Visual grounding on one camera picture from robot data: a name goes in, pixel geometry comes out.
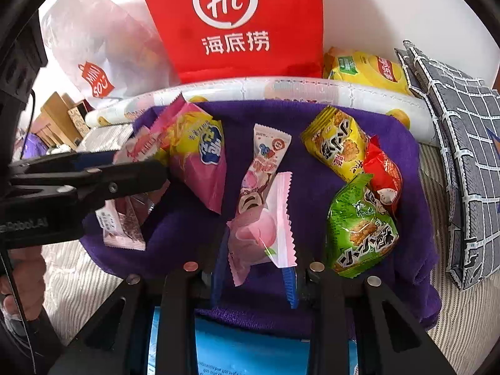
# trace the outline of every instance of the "green snack bag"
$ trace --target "green snack bag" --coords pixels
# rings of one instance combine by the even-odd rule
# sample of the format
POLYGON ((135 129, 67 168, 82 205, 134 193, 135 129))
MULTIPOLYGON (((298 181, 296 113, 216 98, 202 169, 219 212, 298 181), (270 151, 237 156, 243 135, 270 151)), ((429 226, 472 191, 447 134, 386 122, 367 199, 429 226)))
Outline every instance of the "green snack bag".
POLYGON ((340 276, 354 278, 380 262, 399 236, 393 219, 360 173, 333 198, 327 217, 327 264, 340 276))

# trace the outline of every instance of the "screw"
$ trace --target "screw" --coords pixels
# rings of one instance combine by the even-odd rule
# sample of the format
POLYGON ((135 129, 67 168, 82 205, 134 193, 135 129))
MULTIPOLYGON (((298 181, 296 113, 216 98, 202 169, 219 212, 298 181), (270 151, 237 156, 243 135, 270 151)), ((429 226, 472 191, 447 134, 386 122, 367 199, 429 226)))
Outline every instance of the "screw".
POLYGON ((311 262, 311 264, 309 265, 309 269, 313 272, 323 272, 324 265, 321 262, 311 262))
POLYGON ((118 185, 114 182, 111 182, 108 186, 108 189, 111 193, 116 193, 118 191, 118 185))
POLYGON ((186 262, 183 268, 186 272, 194 272, 198 269, 198 264, 196 262, 186 262))
POLYGON ((367 282, 370 286, 374 286, 375 288, 378 288, 382 284, 379 277, 368 277, 367 282))
POLYGON ((57 188, 58 193, 68 193, 69 191, 72 191, 72 190, 74 190, 74 187, 69 186, 67 184, 57 188))
POLYGON ((136 273, 131 273, 125 280, 129 285, 137 285, 141 281, 141 277, 136 273))

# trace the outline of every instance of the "pink snack package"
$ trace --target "pink snack package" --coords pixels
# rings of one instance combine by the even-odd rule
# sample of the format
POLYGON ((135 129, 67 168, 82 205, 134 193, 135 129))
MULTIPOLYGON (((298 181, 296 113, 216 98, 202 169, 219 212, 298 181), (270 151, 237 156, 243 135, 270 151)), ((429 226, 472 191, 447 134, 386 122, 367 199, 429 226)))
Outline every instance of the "pink snack package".
POLYGON ((160 189, 149 193, 106 200, 105 206, 96 210, 104 244, 114 248, 146 250, 141 225, 169 185, 167 180, 160 189))
MULTIPOLYGON (((127 140, 122 149, 114 154, 113 163, 140 162, 157 154, 161 136, 142 127, 127 140)), ((96 210, 97 220, 103 230, 104 244, 109 247, 136 249, 144 251, 141 225, 146 221, 154 205, 166 192, 170 182, 150 193, 136 194, 113 200, 107 200, 105 206, 96 210)))
POLYGON ((160 142, 172 174, 208 209, 220 214, 227 168, 221 122, 180 95, 158 116, 150 134, 152 139, 146 143, 160 142))
POLYGON ((291 172, 278 173, 264 204, 248 208, 227 223, 231 231, 229 267, 235 286, 244 283, 252 265, 271 260, 278 268, 297 266, 287 209, 291 181, 291 172))
POLYGON ((286 153, 292 137, 264 125, 253 127, 253 161, 243 178, 236 215, 264 204, 269 184, 286 153))

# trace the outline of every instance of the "black cable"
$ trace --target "black cable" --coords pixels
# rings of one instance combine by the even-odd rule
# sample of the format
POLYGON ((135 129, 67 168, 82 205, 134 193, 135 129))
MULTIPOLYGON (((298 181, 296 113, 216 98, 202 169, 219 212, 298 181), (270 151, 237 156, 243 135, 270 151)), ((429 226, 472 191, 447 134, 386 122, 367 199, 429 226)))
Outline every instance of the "black cable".
POLYGON ((26 340, 28 341, 29 352, 31 354, 33 373, 36 374, 37 364, 34 359, 34 351, 31 344, 31 338, 32 338, 31 328, 28 325, 28 320, 26 319, 23 306, 21 305, 21 298, 19 297, 18 287, 16 286, 16 281, 14 280, 11 259, 8 256, 8 251, 4 248, 3 244, 1 243, 0 243, 0 261, 2 262, 5 272, 7 274, 7 279, 12 289, 12 295, 14 296, 14 301, 16 302, 17 310, 19 312, 19 315, 21 316, 22 326, 24 327, 24 332, 26 333, 26 340))
POLYGON ((24 142, 22 143, 21 157, 19 158, 19 160, 21 160, 23 158, 24 148, 26 148, 26 141, 28 140, 29 130, 31 129, 31 124, 33 122, 34 105, 35 105, 35 95, 34 95, 34 91, 33 90, 31 91, 30 95, 31 95, 31 97, 33 99, 32 114, 31 114, 31 117, 29 117, 28 129, 26 130, 26 136, 24 137, 24 142))

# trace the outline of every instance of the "human hand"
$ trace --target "human hand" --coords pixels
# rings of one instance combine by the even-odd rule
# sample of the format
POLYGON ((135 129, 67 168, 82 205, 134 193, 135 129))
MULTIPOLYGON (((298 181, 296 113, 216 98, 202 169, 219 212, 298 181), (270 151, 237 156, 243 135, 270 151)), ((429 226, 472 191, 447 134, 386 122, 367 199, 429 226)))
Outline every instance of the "human hand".
MULTIPOLYGON (((27 320, 35 320, 42 311, 45 293, 43 274, 46 265, 41 252, 42 247, 12 249, 9 251, 11 260, 15 263, 13 270, 14 281, 27 320)), ((0 277, 0 293, 8 295, 3 301, 4 310, 9 314, 19 314, 6 275, 0 277)))

